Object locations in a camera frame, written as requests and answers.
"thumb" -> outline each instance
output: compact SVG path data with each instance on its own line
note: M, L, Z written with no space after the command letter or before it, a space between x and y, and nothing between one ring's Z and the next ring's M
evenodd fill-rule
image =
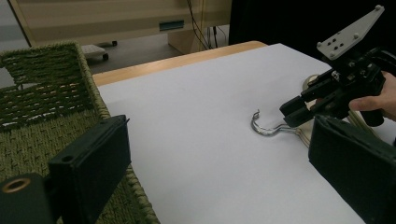
M375 96L365 96L351 100L349 102L349 109L355 111L371 111L379 109Z

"wooden table edge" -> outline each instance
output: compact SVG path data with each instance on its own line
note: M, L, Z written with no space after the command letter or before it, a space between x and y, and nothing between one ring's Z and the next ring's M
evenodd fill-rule
M250 49L257 49L267 45L260 41L248 41L241 44L230 45L218 49L210 49L196 53L177 56L174 58L159 60L152 63L142 63L135 66L116 69L104 73L93 75L96 86L103 86L113 82L122 81L128 78L140 77L146 74L159 72L165 69L180 67L183 65L198 63L222 56L243 52Z

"green wicker basket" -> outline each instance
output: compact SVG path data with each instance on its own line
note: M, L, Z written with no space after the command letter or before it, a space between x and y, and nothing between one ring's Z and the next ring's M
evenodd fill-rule
M15 83L0 89L0 182L47 175L52 157L110 117L76 42L4 51L0 67ZM97 223L160 223L132 165Z

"dark background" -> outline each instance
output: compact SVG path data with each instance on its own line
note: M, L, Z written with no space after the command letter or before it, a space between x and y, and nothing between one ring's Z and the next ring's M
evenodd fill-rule
M317 50L318 42L365 16L376 5L381 5L385 11L354 49L366 51L385 47L396 54L396 1L311 2L233 0L229 45L250 40L268 45L281 43L321 59L323 55Z

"silver hook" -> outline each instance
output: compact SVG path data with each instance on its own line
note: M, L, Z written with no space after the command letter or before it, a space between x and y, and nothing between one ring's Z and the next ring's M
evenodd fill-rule
M257 110L256 113L253 114L253 118L251 119L251 127L256 133L259 133L264 136L274 136L277 133L284 132L284 133L297 133L297 128L291 128L287 124L279 124L275 128L272 129L265 129L261 127L259 124L256 123L256 120L260 117L260 110Z

